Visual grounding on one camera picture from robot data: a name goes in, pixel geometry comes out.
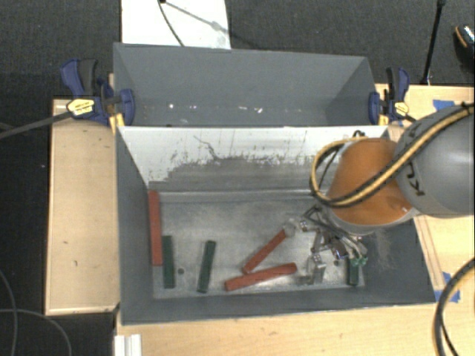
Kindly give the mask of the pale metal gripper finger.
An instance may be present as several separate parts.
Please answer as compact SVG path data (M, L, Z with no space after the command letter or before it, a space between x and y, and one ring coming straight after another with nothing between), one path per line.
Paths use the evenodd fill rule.
M294 237L297 233L307 232L308 225L304 219L291 217L284 223L283 230L287 237Z
M299 277L301 285L315 285L323 282L327 264L323 262L320 254L308 256Z

